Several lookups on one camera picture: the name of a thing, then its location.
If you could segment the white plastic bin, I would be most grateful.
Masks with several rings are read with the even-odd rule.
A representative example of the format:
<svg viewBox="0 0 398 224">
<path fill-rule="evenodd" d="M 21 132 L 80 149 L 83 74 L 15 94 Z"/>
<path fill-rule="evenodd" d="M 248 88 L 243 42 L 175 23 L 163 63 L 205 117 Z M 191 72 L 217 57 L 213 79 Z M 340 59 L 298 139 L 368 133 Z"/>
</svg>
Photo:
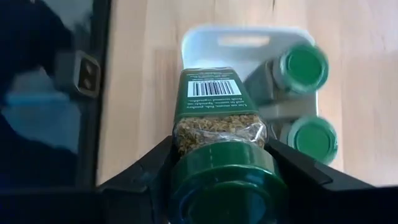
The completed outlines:
<svg viewBox="0 0 398 224">
<path fill-rule="evenodd" d="M 188 31 L 182 41 L 184 68 L 231 67 L 268 122 L 272 137 L 278 127 L 302 116 L 318 116 L 317 93 L 288 95 L 278 89 L 272 61 L 296 44 L 313 45 L 313 37 L 296 27 L 214 27 Z"/>
</svg>

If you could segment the green lid spice jar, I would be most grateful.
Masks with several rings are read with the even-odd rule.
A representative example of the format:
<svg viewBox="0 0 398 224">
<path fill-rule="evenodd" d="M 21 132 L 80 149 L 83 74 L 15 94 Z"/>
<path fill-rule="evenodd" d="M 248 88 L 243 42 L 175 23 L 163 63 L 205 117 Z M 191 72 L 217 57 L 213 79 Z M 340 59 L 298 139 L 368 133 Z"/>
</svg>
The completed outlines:
<svg viewBox="0 0 398 224">
<path fill-rule="evenodd" d="M 256 104 L 268 105 L 316 93 L 328 74 L 323 50 L 300 43 L 262 62 L 248 75 L 244 86 Z"/>
<path fill-rule="evenodd" d="M 267 126 L 231 68 L 181 72 L 170 177 L 171 224 L 277 224 L 287 186 Z"/>
<path fill-rule="evenodd" d="M 318 115 L 315 95 L 259 107 L 269 122 L 271 136 L 280 142 L 329 165 L 338 152 L 334 127 Z"/>
</svg>

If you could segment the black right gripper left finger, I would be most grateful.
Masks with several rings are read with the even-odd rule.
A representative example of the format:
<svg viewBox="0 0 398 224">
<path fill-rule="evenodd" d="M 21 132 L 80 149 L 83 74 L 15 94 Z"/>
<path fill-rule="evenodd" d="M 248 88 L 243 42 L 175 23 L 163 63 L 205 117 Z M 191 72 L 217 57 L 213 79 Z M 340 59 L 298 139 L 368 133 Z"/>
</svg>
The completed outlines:
<svg viewBox="0 0 398 224">
<path fill-rule="evenodd" d="M 98 187 L 0 191 L 0 224 L 167 224 L 174 159 L 167 136 Z"/>
</svg>

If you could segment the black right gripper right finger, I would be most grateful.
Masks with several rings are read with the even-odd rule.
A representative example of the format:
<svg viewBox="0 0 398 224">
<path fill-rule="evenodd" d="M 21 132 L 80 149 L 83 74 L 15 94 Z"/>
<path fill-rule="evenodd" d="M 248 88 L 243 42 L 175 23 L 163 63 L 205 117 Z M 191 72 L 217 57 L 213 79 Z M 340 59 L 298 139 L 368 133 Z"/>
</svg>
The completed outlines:
<svg viewBox="0 0 398 224">
<path fill-rule="evenodd" d="M 276 139 L 264 149 L 288 186 L 290 224 L 398 224 L 398 185 L 375 187 Z"/>
</svg>

